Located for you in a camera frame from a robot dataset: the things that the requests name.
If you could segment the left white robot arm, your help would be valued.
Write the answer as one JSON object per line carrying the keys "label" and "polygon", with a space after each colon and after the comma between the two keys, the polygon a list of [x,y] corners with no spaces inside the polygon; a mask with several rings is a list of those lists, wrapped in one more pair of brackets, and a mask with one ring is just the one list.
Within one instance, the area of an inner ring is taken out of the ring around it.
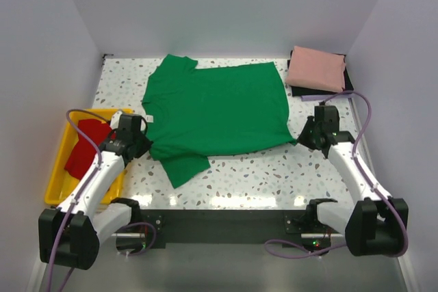
{"label": "left white robot arm", "polygon": [[147,122],[138,114],[122,112],[102,143],[96,144],[76,124],[74,130],[96,152],[90,167],[66,199],[38,218],[40,260],[49,265],[90,269],[101,244],[124,229],[134,232],[143,225],[138,201],[113,199],[97,213],[101,200],[127,165],[151,149]]}

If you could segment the green t-shirt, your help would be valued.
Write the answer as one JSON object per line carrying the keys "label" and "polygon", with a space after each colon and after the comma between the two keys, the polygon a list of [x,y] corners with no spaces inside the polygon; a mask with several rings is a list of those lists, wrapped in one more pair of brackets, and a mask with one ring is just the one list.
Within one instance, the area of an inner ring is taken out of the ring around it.
{"label": "green t-shirt", "polygon": [[153,121],[150,155],[178,188],[209,169],[209,158],[295,143],[285,87],[273,62],[199,68],[167,55],[150,75],[142,106]]}

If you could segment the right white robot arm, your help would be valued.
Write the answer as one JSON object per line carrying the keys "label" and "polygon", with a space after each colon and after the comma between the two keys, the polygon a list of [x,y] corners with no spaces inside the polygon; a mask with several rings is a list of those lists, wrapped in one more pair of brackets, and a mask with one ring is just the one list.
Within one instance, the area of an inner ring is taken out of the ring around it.
{"label": "right white robot arm", "polygon": [[354,256],[401,256],[408,246],[408,204],[382,187],[359,154],[357,139],[339,127],[337,108],[321,103],[307,118],[298,143],[329,160],[355,206],[347,209],[332,198],[310,200],[305,225],[315,233],[328,226],[343,234]]}

